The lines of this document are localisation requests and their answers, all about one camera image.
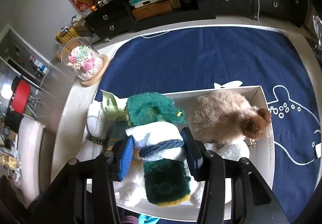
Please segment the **white sofa cushion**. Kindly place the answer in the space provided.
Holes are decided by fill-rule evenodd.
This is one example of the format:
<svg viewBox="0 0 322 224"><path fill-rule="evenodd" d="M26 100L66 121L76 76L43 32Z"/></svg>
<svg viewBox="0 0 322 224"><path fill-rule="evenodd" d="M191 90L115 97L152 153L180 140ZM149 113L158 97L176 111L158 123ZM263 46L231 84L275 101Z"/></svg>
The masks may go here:
<svg viewBox="0 0 322 224"><path fill-rule="evenodd" d="M40 194L39 154L45 126L23 117L18 132L18 153L21 167L21 190L28 207Z"/></svg>

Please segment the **navy blue whale blanket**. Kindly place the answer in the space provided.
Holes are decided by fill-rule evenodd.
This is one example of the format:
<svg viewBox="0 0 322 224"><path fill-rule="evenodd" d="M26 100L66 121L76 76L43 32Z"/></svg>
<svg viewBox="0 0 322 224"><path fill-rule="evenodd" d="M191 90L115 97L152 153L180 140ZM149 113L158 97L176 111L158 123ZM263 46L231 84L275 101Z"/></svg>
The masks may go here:
<svg viewBox="0 0 322 224"><path fill-rule="evenodd" d="M313 195L321 142L317 98L302 60L282 33L247 27L203 27L141 36L117 51L95 99L145 92L262 86L275 137L273 192L294 222Z"/></svg>

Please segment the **white towel with bracelet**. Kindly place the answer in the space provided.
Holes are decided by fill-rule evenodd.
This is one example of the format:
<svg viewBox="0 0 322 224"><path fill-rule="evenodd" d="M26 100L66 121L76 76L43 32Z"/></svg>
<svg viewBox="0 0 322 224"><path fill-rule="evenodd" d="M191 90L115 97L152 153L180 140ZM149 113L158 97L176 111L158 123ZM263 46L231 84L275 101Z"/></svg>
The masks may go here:
<svg viewBox="0 0 322 224"><path fill-rule="evenodd" d="M88 107L86 140L103 146L107 143L107 135L110 132L110 129L111 124L105 116L102 103L95 100Z"/></svg>

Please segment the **red round stool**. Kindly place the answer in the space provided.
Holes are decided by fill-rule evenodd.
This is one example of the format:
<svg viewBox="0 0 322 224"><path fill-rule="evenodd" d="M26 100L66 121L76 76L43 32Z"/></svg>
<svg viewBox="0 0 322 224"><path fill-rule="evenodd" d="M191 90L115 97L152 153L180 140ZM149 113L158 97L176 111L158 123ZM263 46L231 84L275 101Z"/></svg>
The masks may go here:
<svg viewBox="0 0 322 224"><path fill-rule="evenodd" d="M25 80L16 76L11 84L11 90L13 92L11 107L15 112L22 115L27 105L31 86Z"/></svg>

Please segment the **red gold festive box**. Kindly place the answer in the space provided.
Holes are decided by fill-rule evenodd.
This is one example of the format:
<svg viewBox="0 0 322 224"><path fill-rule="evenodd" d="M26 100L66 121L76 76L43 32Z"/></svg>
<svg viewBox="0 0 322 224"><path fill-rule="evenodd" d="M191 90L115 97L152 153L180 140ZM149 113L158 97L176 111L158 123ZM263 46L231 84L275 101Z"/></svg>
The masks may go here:
<svg viewBox="0 0 322 224"><path fill-rule="evenodd" d="M95 0L71 0L80 12L85 12L96 4Z"/></svg>

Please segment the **yellow plastic crates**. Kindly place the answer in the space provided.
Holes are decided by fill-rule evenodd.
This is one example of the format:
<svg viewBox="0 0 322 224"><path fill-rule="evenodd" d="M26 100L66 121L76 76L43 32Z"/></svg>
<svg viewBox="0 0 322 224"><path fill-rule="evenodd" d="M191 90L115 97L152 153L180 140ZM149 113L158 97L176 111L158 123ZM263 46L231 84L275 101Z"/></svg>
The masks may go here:
<svg viewBox="0 0 322 224"><path fill-rule="evenodd" d="M56 34L55 40L59 43L66 44L73 38L79 37L73 26L65 26L60 32Z"/></svg>

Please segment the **green white sock plush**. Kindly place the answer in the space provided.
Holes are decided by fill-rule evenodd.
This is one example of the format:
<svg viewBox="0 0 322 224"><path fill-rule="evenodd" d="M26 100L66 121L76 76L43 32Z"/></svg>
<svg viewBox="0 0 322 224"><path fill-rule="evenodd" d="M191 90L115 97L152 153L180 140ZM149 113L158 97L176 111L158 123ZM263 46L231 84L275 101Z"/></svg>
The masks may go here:
<svg viewBox="0 0 322 224"><path fill-rule="evenodd" d="M185 167L185 142L177 126L185 113L160 93L143 93L127 99L124 109L139 157L147 200L159 207L174 207L190 199L190 176Z"/></svg>

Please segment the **teal satin cloth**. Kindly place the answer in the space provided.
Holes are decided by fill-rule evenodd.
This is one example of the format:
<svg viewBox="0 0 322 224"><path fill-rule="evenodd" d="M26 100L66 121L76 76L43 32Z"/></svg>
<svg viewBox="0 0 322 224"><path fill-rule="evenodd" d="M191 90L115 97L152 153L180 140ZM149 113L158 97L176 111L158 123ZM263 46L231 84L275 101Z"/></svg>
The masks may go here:
<svg viewBox="0 0 322 224"><path fill-rule="evenodd" d="M138 224L157 224L160 218L141 214L138 217Z"/></svg>

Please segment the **glass dome with rose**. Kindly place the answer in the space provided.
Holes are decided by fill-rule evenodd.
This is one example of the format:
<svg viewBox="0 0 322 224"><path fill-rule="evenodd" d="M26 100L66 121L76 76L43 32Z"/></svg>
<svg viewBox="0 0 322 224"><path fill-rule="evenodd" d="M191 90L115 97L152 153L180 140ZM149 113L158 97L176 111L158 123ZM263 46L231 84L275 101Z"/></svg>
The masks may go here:
<svg viewBox="0 0 322 224"><path fill-rule="evenodd" d="M99 54L84 37L69 40L61 51L61 61L89 87L97 83L109 65L109 58Z"/></svg>

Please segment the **light green cloth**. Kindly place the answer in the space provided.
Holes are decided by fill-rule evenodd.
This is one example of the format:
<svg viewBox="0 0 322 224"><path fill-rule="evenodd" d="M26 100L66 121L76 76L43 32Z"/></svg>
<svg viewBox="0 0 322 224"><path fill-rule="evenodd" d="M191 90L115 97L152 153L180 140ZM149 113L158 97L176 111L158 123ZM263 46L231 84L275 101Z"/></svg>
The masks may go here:
<svg viewBox="0 0 322 224"><path fill-rule="evenodd" d="M125 121L125 107L127 98L120 99L115 94L101 90L102 92L102 109L108 121Z"/></svg>

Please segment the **white bear plush blue overalls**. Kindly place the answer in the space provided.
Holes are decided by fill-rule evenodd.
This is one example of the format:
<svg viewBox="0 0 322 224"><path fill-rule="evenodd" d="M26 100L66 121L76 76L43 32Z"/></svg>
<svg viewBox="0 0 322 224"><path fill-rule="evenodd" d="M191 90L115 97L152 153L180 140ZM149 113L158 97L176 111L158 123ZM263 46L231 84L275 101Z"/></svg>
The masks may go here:
<svg viewBox="0 0 322 224"><path fill-rule="evenodd" d="M119 207L142 213L147 202L143 168L132 166L121 182L113 182L116 203Z"/></svg>

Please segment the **white cardboard box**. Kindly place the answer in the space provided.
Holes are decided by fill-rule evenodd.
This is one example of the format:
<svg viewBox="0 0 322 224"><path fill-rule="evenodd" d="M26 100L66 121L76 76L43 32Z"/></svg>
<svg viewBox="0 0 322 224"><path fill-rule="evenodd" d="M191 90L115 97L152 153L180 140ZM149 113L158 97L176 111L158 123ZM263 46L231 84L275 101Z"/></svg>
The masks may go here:
<svg viewBox="0 0 322 224"><path fill-rule="evenodd" d="M215 88L203 90L191 90L184 92L166 93L165 95L175 102L175 106L182 109L186 114L186 121L189 121L190 107L194 104L195 98L201 95L218 91L236 92L243 95L252 106L266 108L266 98L261 86L244 86L235 88ZM249 147L249 159L260 172L269 188L273 187L275 173L275 148L273 147L273 128L270 124L266 127L263 137L256 141L256 145ZM148 202L145 195L134 207L124 204L120 199L120 193L116 192L116 203L119 207L131 210L136 213L167 219L172 221L195 222L198 217L199 208L192 202L183 202L175 207L158 207Z"/></svg>

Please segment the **black tv cabinet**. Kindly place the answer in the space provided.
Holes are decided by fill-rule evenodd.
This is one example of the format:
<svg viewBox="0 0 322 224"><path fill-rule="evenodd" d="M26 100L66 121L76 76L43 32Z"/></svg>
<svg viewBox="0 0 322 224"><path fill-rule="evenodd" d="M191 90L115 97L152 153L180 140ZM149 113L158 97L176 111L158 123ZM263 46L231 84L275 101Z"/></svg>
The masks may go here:
<svg viewBox="0 0 322 224"><path fill-rule="evenodd" d="M86 25L101 39L158 26L215 19L219 15L257 14L290 21L301 27L307 0L112 0L86 18Z"/></svg>

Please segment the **brown white dog plush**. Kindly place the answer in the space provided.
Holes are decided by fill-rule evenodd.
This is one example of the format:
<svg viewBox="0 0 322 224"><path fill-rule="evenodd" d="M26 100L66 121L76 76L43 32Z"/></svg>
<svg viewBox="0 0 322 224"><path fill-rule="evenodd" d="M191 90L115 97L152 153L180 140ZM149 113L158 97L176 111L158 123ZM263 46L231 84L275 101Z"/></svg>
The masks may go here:
<svg viewBox="0 0 322 224"><path fill-rule="evenodd" d="M195 140L235 161L249 158L246 140L261 139L270 123L267 108L252 106L240 93L222 90L196 97L188 121Z"/></svg>

